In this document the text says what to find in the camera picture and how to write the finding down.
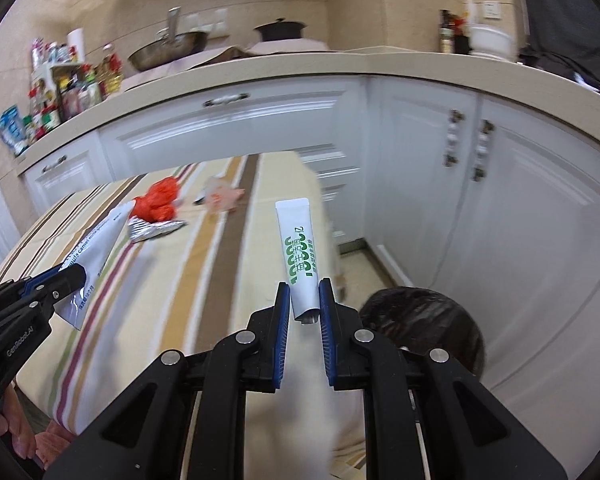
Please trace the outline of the person's left hand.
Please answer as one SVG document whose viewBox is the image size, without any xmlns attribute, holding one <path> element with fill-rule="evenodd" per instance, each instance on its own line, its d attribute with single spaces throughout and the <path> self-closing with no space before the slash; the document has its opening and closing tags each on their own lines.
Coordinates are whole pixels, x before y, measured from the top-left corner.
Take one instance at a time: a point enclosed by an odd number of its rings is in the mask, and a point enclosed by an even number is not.
<svg viewBox="0 0 600 480">
<path fill-rule="evenodd" d="M 35 460 L 44 470 L 58 459 L 76 436 L 51 420 L 39 434 L 32 430 L 16 389 L 9 385 L 0 407 L 0 437 L 8 434 L 16 455 L 23 460 Z"/>
</svg>

